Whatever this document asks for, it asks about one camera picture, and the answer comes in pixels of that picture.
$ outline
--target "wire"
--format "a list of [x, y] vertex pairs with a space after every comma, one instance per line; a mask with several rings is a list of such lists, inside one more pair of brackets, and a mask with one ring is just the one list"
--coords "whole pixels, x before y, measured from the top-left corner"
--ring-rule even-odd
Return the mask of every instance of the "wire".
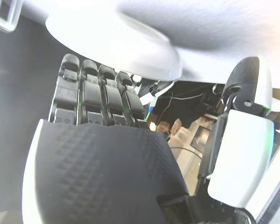
[[180, 148], [180, 149], [187, 150], [187, 151], [189, 151], [189, 152], [195, 154], [196, 156], [198, 156], [200, 159], [202, 159], [202, 157], [201, 157], [200, 155], [198, 155], [196, 152], [193, 152], [193, 151], [191, 151], [191, 150], [189, 150], [189, 149], [187, 149], [187, 148], [183, 148], [183, 147], [170, 147], [170, 148]]
[[173, 97], [178, 97], [178, 96], [180, 96], [180, 95], [183, 95], [183, 94], [186, 94], [186, 93], [195, 91], [195, 90], [202, 89], [202, 88], [207, 87], [207, 86], [209, 86], [209, 85], [212, 85], [212, 84], [207, 84], [207, 85], [204, 85], [204, 86], [200, 86], [200, 87], [198, 87], [198, 88], [195, 88], [195, 89], [192, 89], [192, 90], [189, 90], [189, 91], [186, 91], [186, 92], [179, 93], [179, 94], [177, 94], [177, 95], [175, 95], [175, 96], [173, 96]]
[[145, 120], [147, 120], [147, 119], [149, 118], [149, 116], [150, 116], [150, 112], [148, 112], [148, 114], [147, 114]]
[[172, 97], [173, 97], [173, 92], [171, 92], [171, 98], [170, 98], [170, 101], [169, 101], [168, 106], [166, 106], [166, 108], [165, 108], [165, 109], [163, 110], [163, 112], [161, 113], [161, 115], [160, 115], [160, 117], [159, 117], [159, 119], [158, 119], [157, 123], [155, 123], [156, 125], [158, 125], [158, 123], [159, 123], [159, 121], [160, 121], [160, 119], [161, 119], [161, 117], [162, 117], [163, 113], [165, 112], [165, 110], [167, 110], [167, 109], [168, 109], [168, 107], [170, 107], [170, 104], [171, 104], [171, 101], [172, 101]]
[[193, 96], [193, 97], [187, 97], [187, 98], [178, 98], [178, 97], [173, 97], [172, 99], [179, 99], [179, 100], [184, 100], [184, 99], [193, 99], [193, 98], [197, 98], [197, 97], [200, 97], [202, 96], [203, 93], [201, 93], [200, 95], [197, 95], [197, 96]]

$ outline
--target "white round object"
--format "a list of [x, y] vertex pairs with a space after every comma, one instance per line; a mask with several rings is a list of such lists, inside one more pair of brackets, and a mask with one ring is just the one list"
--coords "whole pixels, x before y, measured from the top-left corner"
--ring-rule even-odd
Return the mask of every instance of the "white round object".
[[109, 67], [163, 81], [182, 75], [170, 40], [121, 13], [105, 8], [63, 10], [51, 14], [46, 27], [63, 45]]

